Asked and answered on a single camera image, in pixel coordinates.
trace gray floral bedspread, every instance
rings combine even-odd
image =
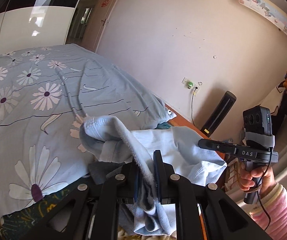
[[[171,118],[129,74],[75,44],[0,55],[0,217],[87,174],[79,127],[111,114],[130,130]]]

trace purple flower center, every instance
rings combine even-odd
[[[31,186],[31,195],[33,200],[36,202],[43,199],[41,189],[37,184],[33,184]]]

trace pink sleeve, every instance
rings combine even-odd
[[[277,184],[275,188],[262,199],[264,207],[271,218],[266,232],[273,240],[287,240],[287,191]],[[268,225],[268,217],[257,204],[257,208],[250,212],[252,219],[263,229]]]

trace screw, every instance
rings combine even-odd
[[[172,174],[172,175],[170,176],[170,179],[172,179],[172,180],[179,180],[179,179],[180,179],[180,176],[179,176],[178,174]]]
[[[116,180],[123,180],[123,179],[125,179],[125,175],[123,175],[123,174],[117,174],[117,175],[115,176],[115,179],[116,179]]]
[[[211,189],[211,190],[216,190],[218,188],[218,186],[215,183],[209,183],[208,184],[208,188]]]
[[[80,191],[84,191],[87,188],[88,188],[87,184],[82,183],[82,184],[78,185],[78,190],[80,190]]]

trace black tower heater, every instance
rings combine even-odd
[[[221,101],[219,102],[216,109],[213,111],[205,125],[202,127],[202,132],[210,137],[212,133],[216,130],[221,121],[225,118],[226,114],[228,114],[230,108],[236,102],[236,97],[233,93],[227,91]]]

